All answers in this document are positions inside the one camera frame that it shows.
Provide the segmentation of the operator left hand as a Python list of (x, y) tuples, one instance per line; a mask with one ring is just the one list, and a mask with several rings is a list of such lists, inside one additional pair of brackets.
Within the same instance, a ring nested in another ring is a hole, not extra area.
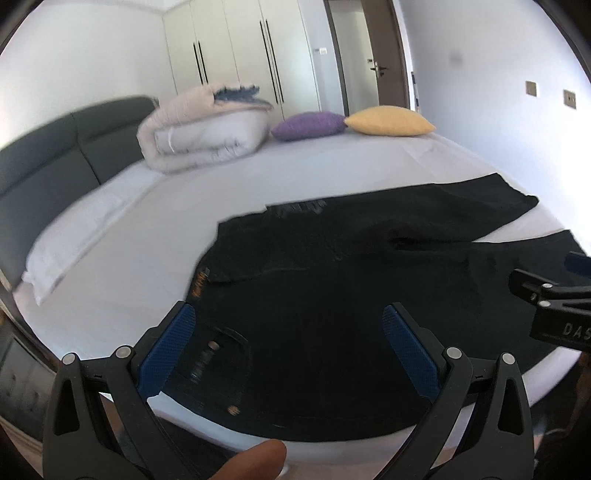
[(286, 459), (286, 445), (267, 440), (233, 456), (211, 480), (276, 480)]

